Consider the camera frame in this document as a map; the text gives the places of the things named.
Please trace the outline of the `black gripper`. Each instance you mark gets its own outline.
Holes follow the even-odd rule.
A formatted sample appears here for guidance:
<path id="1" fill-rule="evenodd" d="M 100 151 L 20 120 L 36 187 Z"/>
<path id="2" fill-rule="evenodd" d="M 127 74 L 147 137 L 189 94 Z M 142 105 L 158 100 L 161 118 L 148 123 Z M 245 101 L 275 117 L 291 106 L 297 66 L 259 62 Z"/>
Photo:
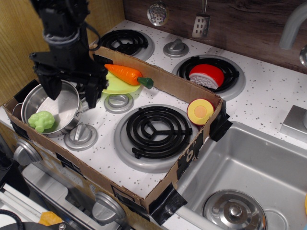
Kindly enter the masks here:
<path id="1" fill-rule="evenodd" d="M 62 79 L 87 83 L 85 97 L 89 108 L 95 108 L 103 89 L 108 86 L 106 69 L 90 57 L 90 52 L 99 46 L 90 48 L 87 28 L 73 28 L 68 35 L 56 35 L 43 31 L 43 39 L 49 45 L 49 51 L 33 52 L 29 58 L 34 62 L 34 70 L 39 81 L 52 100 L 56 100 L 62 89 Z"/>

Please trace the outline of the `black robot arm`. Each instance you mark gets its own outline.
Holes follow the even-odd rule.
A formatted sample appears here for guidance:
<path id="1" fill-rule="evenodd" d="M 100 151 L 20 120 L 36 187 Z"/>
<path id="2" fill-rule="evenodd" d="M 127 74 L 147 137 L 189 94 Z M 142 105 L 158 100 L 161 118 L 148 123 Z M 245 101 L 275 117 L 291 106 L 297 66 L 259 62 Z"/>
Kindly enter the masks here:
<path id="1" fill-rule="evenodd" d="M 55 100 L 63 80 L 85 86 L 90 109 L 95 108 L 103 89 L 107 88 L 107 70 L 90 57 L 87 30 L 95 34 L 85 18 L 89 15 L 86 0 L 33 0 L 33 8 L 43 23 L 43 39 L 48 52 L 33 52 L 34 72 L 48 97 Z"/>

